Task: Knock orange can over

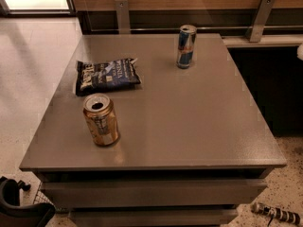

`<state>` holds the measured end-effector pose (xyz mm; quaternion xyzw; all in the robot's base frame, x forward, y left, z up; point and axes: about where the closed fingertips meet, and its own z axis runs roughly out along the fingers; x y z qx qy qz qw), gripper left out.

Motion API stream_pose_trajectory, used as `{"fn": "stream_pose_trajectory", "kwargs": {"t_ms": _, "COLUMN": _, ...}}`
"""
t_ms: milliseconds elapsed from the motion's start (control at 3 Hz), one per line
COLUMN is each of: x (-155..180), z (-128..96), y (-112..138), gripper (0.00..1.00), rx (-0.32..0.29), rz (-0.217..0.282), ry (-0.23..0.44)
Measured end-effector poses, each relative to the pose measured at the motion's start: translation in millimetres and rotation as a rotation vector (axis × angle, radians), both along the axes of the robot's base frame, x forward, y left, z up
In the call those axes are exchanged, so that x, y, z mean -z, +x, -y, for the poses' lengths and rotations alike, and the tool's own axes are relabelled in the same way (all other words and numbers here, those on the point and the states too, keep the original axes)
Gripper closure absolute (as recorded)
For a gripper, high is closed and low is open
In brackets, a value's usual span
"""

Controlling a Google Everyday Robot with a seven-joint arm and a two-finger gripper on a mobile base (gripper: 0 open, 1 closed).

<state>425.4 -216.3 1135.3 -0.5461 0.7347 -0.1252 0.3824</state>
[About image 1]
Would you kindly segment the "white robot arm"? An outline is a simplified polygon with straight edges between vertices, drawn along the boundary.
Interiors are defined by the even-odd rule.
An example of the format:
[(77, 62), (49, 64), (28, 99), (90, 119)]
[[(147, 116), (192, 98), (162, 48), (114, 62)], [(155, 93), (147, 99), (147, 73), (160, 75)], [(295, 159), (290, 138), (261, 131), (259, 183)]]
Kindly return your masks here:
[(297, 48), (297, 57), (303, 61), (303, 44)]

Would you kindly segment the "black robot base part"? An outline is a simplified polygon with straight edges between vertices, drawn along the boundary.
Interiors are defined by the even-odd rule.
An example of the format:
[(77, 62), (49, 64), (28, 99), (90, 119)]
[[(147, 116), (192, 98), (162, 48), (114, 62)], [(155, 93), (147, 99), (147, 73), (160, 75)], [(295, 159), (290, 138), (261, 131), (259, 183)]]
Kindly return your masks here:
[(20, 190), (28, 191), (30, 187), (22, 180), (0, 178), (0, 227), (45, 227), (54, 217), (51, 203), (20, 205)]

